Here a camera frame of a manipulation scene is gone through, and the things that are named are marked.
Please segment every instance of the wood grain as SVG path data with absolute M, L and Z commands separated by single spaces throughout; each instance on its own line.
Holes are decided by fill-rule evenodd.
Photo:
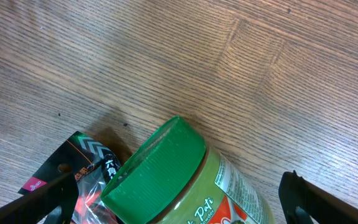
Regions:
M 0 1 L 0 206 L 76 130 L 124 161 L 175 114 L 277 223 L 287 170 L 358 208 L 358 1 Z

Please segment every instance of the green plastic cap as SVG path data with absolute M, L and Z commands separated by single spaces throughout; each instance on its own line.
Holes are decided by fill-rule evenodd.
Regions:
M 184 188 L 205 152 L 203 137 L 175 116 L 118 170 L 101 200 L 124 223 L 147 223 Z

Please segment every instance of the jar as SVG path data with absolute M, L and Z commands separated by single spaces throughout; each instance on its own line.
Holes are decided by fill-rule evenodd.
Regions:
M 271 224 L 266 200 L 183 118 L 173 117 L 101 194 L 126 224 Z

